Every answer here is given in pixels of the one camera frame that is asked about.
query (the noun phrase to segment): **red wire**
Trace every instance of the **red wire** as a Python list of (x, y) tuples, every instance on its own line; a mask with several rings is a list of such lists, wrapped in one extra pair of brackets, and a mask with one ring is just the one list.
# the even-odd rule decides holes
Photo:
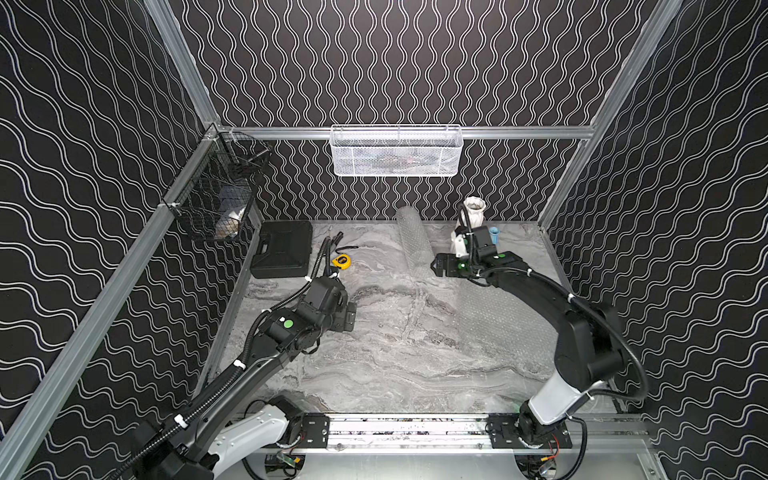
[(556, 437), (554, 435), (552, 435), (552, 438), (554, 438), (554, 443), (558, 446), (558, 450), (556, 451), (554, 456), (552, 456), (552, 458), (554, 458), (554, 457), (556, 457), (556, 456), (558, 456), (560, 454), (560, 441), (558, 440), (558, 437)]

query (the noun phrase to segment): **black tool case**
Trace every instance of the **black tool case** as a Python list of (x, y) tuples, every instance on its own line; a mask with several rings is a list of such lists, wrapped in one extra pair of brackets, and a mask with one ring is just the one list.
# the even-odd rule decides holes
[(264, 222), (250, 262), (253, 278), (306, 276), (310, 271), (312, 224), (308, 220)]

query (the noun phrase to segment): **item in basket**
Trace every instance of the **item in basket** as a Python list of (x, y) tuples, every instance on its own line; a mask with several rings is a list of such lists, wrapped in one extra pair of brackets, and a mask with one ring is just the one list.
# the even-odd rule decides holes
[(234, 237), (240, 232), (240, 221), (245, 214), (247, 203), (243, 202), (239, 187), (225, 185), (219, 191), (219, 221), (216, 222), (217, 239)]

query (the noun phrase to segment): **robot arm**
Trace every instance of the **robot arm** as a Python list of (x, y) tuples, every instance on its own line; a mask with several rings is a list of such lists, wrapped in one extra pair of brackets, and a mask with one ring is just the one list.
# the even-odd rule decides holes
[[(333, 242), (326, 239), (321, 249), (326, 255), (329, 244)], [(330, 268), (325, 276), (308, 277), (308, 284), (299, 292), (262, 313), (240, 358), (159, 429), (141, 423), (133, 431), (134, 454), (110, 480), (124, 473), (126, 478), (135, 475), (139, 480), (211, 480), (253, 450), (297, 434), (281, 410), (273, 406), (265, 406), (261, 419), (253, 415), (233, 425), (227, 423), (234, 412), (243, 411), (253, 392), (272, 375), (300, 353), (314, 353), (327, 330), (353, 329), (356, 304), (348, 301), (336, 274)], [(294, 300), (298, 300), (295, 307), (286, 307)]]
[(523, 443), (545, 443), (566, 417), (586, 403), (589, 392), (610, 392), (599, 387), (630, 360), (641, 372), (644, 387), (647, 385), (637, 357), (617, 333), (618, 317), (612, 307), (575, 297), (512, 252), (498, 253), (486, 227), (460, 227), (457, 234), (473, 243), (468, 249), (470, 254), (457, 258), (439, 253), (431, 265), (435, 275), (462, 277), (475, 283), (485, 279), (488, 285), (523, 300), (558, 333), (554, 374), (520, 408), (516, 427)]

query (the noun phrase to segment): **white arm segment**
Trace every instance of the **white arm segment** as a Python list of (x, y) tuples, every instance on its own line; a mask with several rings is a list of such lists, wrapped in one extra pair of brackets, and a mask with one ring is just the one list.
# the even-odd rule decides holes
[[(596, 382), (590, 389), (602, 384)], [(571, 408), (585, 392), (579, 392), (563, 380), (563, 377), (555, 370), (549, 380), (528, 401), (534, 417), (542, 425), (551, 425), (565, 417), (565, 413)]]
[(208, 449), (211, 455), (219, 455), (214, 478), (254, 451), (280, 440), (287, 428), (288, 420), (283, 411), (272, 405), (226, 427)]

